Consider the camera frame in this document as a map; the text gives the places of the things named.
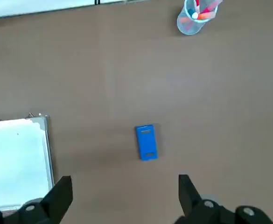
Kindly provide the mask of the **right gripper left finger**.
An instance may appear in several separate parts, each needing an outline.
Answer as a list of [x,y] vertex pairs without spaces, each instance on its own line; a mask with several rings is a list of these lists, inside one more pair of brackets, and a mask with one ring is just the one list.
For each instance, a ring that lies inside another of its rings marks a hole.
[[72,201],[72,178],[63,176],[41,201],[29,202],[8,216],[0,211],[0,224],[59,224]]

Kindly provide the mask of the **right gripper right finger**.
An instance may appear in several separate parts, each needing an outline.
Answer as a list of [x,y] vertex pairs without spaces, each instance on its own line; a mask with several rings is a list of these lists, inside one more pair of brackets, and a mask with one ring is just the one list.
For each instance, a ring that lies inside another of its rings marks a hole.
[[179,202],[184,215],[176,224],[273,224],[261,209],[242,205],[230,211],[211,199],[202,199],[188,175],[178,177]]

